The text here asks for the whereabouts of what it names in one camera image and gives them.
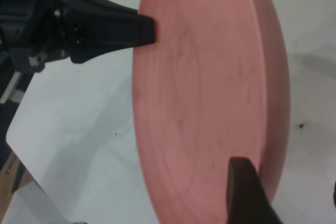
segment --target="robotic arm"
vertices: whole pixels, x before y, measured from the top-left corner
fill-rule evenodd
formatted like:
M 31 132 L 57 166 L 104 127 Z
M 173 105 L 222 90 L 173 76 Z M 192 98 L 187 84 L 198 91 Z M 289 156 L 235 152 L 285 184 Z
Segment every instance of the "robotic arm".
M 0 56 L 11 57 L 19 72 L 154 41 L 153 19 L 108 0 L 0 0 Z

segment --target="white surface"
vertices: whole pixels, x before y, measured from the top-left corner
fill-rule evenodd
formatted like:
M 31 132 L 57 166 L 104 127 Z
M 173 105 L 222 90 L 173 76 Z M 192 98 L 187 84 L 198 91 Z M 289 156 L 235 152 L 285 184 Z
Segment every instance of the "white surface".
M 2 224 L 71 224 L 34 182 L 16 191 Z
M 288 50 L 292 123 L 273 205 L 284 223 L 335 223 L 336 0 L 274 2 Z M 8 132 L 10 146 L 71 220 L 157 222 L 136 155 L 131 52 L 81 66 L 47 65 L 34 76 Z

